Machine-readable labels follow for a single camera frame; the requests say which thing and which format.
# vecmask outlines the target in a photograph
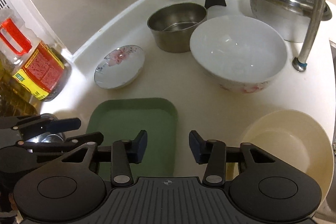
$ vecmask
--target small floral plate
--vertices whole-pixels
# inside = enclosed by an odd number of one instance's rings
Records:
[[[103,89],[122,88],[139,75],[144,62],[145,54],[140,47],[119,47],[105,56],[97,66],[94,81]]]

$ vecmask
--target faucet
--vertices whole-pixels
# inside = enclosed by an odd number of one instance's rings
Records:
[[[304,72],[307,69],[307,58],[310,50],[313,46],[317,31],[320,26],[322,15],[325,9],[326,0],[315,0],[313,13],[310,18],[310,23],[308,26],[308,31],[304,39],[302,49],[298,57],[293,59],[293,67],[300,72]]]

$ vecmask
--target cooking oil bottle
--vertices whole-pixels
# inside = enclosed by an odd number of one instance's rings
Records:
[[[36,115],[37,111],[28,99],[28,92],[0,66],[0,117]]]
[[[11,9],[0,10],[0,52],[5,70],[39,100],[54,99],[68,79],[68,64]]]

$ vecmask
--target bowl with pink flower pattern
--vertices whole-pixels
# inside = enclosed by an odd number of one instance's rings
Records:
[[[139,46],[119,47],[105,56],[94,73],[94,81],[103,89],[122,88],[137,78],[145,62]]]
[[[265,89],[287,62],[287,48],[278,32],[245,16],[202,23],[191,36],[190,50],[223,89],[240,93]]]

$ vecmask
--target white countertop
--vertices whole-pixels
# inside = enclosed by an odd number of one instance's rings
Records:
[[[191,0],[204,4],[204,0]],[[204,166],[195,165],[189,152],[188,133],[197,130],[205,139],[219,139],[237,146],[248,125],[279,109],[295,109],[315,118],[332,140],[335,124],[335,77],[328,39],[322,22],[308,58],[307,71],[291,65],[302,44],[286,42],[289,53],[283,73],[270,87],[255,94],[234,94],[210,81],[190,52],[171,54],[160,50],[147,27],[157,9],[183,0],[139,0],[99,30],[73,56],[73,72],[64,90],[44,103],[42,112],[59,118],[79,117],[86,131],[91,113],[105,100],[163,97],[178,111],[176,176],[198,176]],[[249,0],[226,0],[227,14],[252,15]],[[138,45],[146,54],[144,70],[129,86],[103,90],[93,81],[96,66],[112,50]]]

